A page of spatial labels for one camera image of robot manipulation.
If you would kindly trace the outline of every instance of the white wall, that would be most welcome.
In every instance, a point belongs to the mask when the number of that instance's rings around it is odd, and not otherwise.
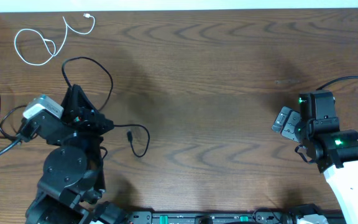
[[[0,12],[358,7],[358,0],[0,0]]]

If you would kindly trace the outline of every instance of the wooden table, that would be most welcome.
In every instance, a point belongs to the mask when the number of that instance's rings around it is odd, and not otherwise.
[[[61,102],[67,86],[60,67],[67,58],[87,56],[104,65],[115,85],[103,113],[116,124],[146,125],[152,140],[138,159],[126,129],[104,135],[108,192],[100,202],[156,211],[301,203],[339,209],[317,167],[270,128],[282,106],[298,107],[299,92],[358,75],[358,9],[93,12],[90,35],[69,31],[63,50],[44,66],[22,62],[12,43],[16,32],[35,28],[60,46],[62,15],[74,29],[89,29],[80,12],[0,14],[2,113],[42,93]],[[33,33],[23,33],[18,46],[31,62],[49,56]],[[104,72],[84,60],[66,71],[101,106],[109,90]],[[328,89],[341,129],[358,130],[358,80]],[[17,129],[20,120],[18,112],[8,123]],[[147,136],[133,132],[141,152]],[[0,140],[0,149],[8,144]],[[24,222],[44,159],[55,148],[37,138],[0,157],[0,223]]]

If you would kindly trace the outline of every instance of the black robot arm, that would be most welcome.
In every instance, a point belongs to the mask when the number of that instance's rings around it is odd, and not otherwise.
[[[44,162],[36,199],[26,212],[26,224],[121,223],[126,213],[113,204],[93,212],[79,203],[95,204],[106,191],[100,144],[114,124],[87,99],[78,85],[67,90],[60,106],[48,96],[34,99],[25,109],[18,138],[27,142],[38,134],[59,146]]]
[[[273,131],[301,143],[312,158],[309,162],[317,163],[320,173],[332,165],[342,168],[344,162],[358,161],[358,132],[339,129],[335,97],[330,91],[300,93],[299,104],[300,113],[282,108]]]

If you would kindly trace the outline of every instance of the green led light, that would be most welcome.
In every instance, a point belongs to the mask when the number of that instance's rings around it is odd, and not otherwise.
[[[335,140],[335,144],[338,146],[340,144],[343,144],[343,142],[341,140]]]

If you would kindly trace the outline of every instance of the white cable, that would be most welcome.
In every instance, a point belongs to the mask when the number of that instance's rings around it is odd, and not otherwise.
[[[60,50],[63,48],[63,45],[64,45],[65,42],[66,42],[67,30],[68,30],[68,29],[71,29],[73,32],[76,32],[77,34],[81,34],[81,35],[86,35],[86,34],[89,34],[90,32],[92,32],[92,30],[93,30],[93,28],[94,28],[94,25],[95,25],[95,23],[96,23],[96,19],[95,19],[93,16],[89,15],[88,13],[85,13],[85,14],[84,14],[84,17],[85,17],[85,18],[90,18],[90,17],[91,17],[91,18],[93,19],[93,25],[92,25],[91,29],[90,29],[88,32],[82,33],[82,32],[78,32],[78,31],[74,30],[73,28],[71,28],[71,27],[67,24],[66,19],[65,19],[65,17],[63,16],[63,20],[65,21],[65,24],[66,24],[66,33],[65,33],[65,38],[63,39],[62,45],[61,45],[60,48],[57,50],[57,52],[56,52],[56,44],[55,44],[55,42],[54,42],[53,40],[45,39],[40,32],[38,32],[38,31],[36,31],[36,30],[33,30],[33,29],[21,29],[21,30],[19,30],[19,31],[17,32],[16,36],[15,36],[15,39],[14,39],[14,46],[15,46],[16,53],[17,53],[17,54],[19,55],[19,57],[23,60],[23,62],[25,62],[25,63],[27,63],[27,64],[29,64],[29,65],[35,65],[35,66],[45,65],[45,64],[48,63],[52,58],[56,57],[56,56],[59,54]],[[40,64],[30,63],[30,62],[26,61],[26,60],[24,59],[24,57],[19,53],[19,51],[18,51],[18,49],[17,49],[17,46],[16,46],[16,39],[17,39],[17,36],[19,36],[19,34],[20,34],[22,31],[26,31],[26,30],[27,30],[27,31],[36,32],[36,33],[41,37],[42,41],[44,42],[45,47],[47,48],[47,50],[48,50],[48,52],[49,52],[49,54],[50,54],[50,58],[49,58],[48,60],[46,60],[44,63],[40,63]],[[51,43],[53,44],[53,53],[51,53],[51,51],[49,50],[49,47],[48,47],[48,45],[47,45],[47,42],[51,42]]]

